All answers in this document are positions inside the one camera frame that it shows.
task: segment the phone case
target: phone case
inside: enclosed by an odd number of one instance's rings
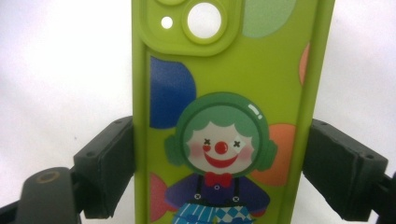
[[[333,0],[133,0],[135,223],[290,223]]]

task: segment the green polka dot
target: green polka dot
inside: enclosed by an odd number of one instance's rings
[[[296,0],[247,0],[243,34],[259,38],[282,27],[294,9]]]

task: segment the red bow tie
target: red bow tie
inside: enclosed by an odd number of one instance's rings
[[[216,175],[215,173],[208,172],[205,174],[205,184],[209,187],[213,187],[217,184],[222,185],[224,188],[228,188],[231,185],[233,176],[229,173],[222,175]]]

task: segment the cartoon character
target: cartoon character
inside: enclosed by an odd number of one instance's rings
[[[270,202],[246,175],[271,167],[276,145],[260,109],[229,92],[205,95],[183,111],[165,141],[168,160],[193,174],[171,186],[165,200],[173,223],[253,223]]]

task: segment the white background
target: white background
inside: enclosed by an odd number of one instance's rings
[[[132,114],[129,1],[0,1],[0,207],[23,181]],[[315,118],[387,157],[396,171],[396,1],[338,0]],[[134,223],[131,181],[115,217]],[[293,224],[345,223],[302,177]],[[370,223],[375,223],[372,215]]]

